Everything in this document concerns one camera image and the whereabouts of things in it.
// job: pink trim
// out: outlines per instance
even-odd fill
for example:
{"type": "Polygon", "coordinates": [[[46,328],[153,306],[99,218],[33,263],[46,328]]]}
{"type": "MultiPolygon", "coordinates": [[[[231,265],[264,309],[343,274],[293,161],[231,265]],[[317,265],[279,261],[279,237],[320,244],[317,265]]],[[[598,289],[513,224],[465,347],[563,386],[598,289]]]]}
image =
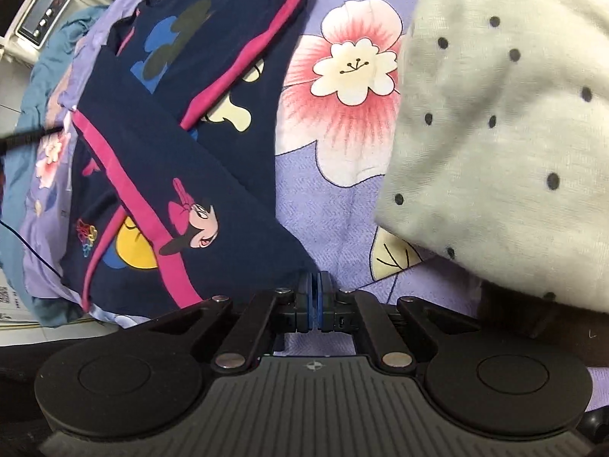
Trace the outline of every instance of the pink trim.
{"type": "Polygon", "coordinates": [[[142,234],[152,242],[163,283],[175,303],[180,308],[187,308],[201,302],[202,299],[188,278],[182,256],[179,253],[171,256],[159,255],[158,250],[171,241],[172,236],[163,226],[154,210],[138,192],[131,179],[127,177],[108,142],[80,111],[74,112],[72,122],[80,129],[84,139],[95,151],[106,170],[108,180],[115,187],[124,205],[133,214],[142,234]]]}
{"type": "Polygon", "coordinates": [[[108,226],[104,230],[102,237],[99,239],[95,250],[93,251],[93,256],[91,256],[91,260],[89,261],[89,265],[86,267],[86,274],[84,275],[84,285],[82,287],[82,298],[81,298],[81,306],[83,310],[88,313],[91,304],[89,302],[89,288],[91,287],[91,280],[93,278],[93,273],[97,268],[97,265],[104,257],[104,253],[108,250],[112,240],[115,238],[116,233],[119,231],[125,218],[127,217],[127,212],[124,210],[122,206],[119,206],[114,216],[110,219],[108,226]]]}
{"type": "Polygon", "coordinates": [[[87,163],[86,167],[84,167],[82,174],[85,177],[90,177],[91,175],[93,175],[93,172],[98,172],[99,171],[99,167],[97,166],[97,163],[95,163],[95,160],[92,158],[90,160],[89,163],[87,163]]]}
{"type": "Polygon", "coordinates": [[[131,28],[131,30],[129,31],[129,34],[125,37],[125,39],[121,43],[121,47],[118,48],[118,53],[116,54],[116,56],[119,56],[123,52],[123,50],[125,49],[127,44],[129,44],[129,41],[131,41],[131,38],[133,38],[134,34],[135,34],[135,26],[133,26],[131,28]]]}
{"type": "Polygon", "coordinates": [[[180,123],[180,126],[183,129],[188,130],[197,123],[203,114],[211,108],[214,102],[228,90],[230,85],[235,82],[241,74],[243,74],[246,67],[254,62],[264,48],[269,45],[273,36],[281,30],[287,19],[293,15],[296,7],[301,1],[302,0],[285,0],[285,3],[270,23],[269,28],[248,42],[239,53],[239,56],[234,61],[233,65],[231,65],[231,67],[212,85],[195,96],[180,123]]]}

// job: black circular pad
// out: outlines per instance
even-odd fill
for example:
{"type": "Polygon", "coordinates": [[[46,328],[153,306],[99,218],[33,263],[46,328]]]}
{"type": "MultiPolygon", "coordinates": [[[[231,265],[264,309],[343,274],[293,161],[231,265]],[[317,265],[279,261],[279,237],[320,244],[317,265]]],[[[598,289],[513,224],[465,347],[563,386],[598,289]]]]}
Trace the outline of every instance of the black circular pad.
{"type": "Polygon", "coordinates": [[[550,373],[539,361],[526,356],[504,354],[478,364],[478,378],[500,393],[526,395],[547,383],[550,373]]]}
{"type": "Polygon", "coordinates": [[[178,339],[150,331],[62,350],[35,383],[53,429],[104,439],[153,433],[184,414],[201,391],[199,365],[178,339]]]}
{"type": "Polygon", "coordinates": [[[518,437],[574,426],[592,395],[587,368],[571,354],[486,331],[447,336],[427,366],[425,384],[459,422],[518,437]]]}

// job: qr code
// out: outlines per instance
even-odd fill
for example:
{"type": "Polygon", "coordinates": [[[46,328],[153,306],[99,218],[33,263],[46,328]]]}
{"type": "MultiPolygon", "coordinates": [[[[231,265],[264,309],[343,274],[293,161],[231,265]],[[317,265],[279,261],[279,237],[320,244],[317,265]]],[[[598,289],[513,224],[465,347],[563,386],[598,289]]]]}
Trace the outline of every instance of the qr code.
{"type": "Polygon", "coordinates": [[[0,287],[0,302],[3,304],[10,304],[8,289],[6,287],[0,287]]]}

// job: yellow circle print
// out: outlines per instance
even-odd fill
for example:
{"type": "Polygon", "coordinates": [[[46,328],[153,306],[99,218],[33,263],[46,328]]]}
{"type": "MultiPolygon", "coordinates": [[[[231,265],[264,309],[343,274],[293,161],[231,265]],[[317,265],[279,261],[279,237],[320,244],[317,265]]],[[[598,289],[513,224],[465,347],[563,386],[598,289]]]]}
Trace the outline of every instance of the yellow circle print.
{"type": "Polygon", "coordinates": [[[116,236],[116,253],[133,268],[151,270],[157,267],[150,243],[129,216],[116,236]]]}

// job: control panel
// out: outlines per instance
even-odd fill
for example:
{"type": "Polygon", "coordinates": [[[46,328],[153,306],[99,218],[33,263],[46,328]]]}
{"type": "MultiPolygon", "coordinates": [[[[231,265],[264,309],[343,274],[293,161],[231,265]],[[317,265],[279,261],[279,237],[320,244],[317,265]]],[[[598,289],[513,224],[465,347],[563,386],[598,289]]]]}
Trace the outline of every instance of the control panel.
{"type": "Polygon", "coordinates": [[[33,0],[17,27],[17,34],[40,49],[70,0],[33,0]]]}

